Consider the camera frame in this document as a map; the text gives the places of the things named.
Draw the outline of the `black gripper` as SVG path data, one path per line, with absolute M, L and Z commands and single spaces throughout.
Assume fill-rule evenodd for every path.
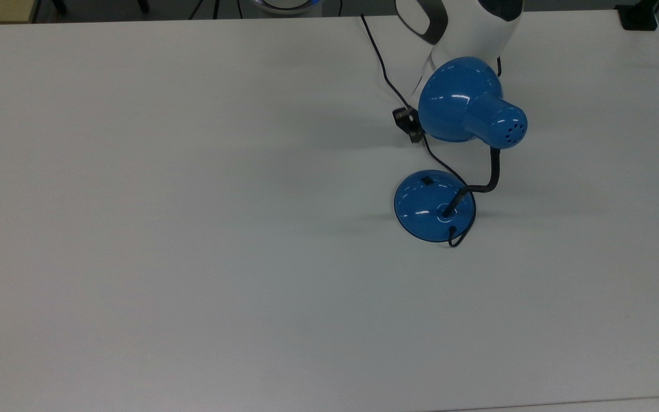
M 424 139 L 424 131 L 418 120 L 418 111 L 414 108 L 398 108 L 392 111 L 395 125 L 410 137 L 413 144 Z

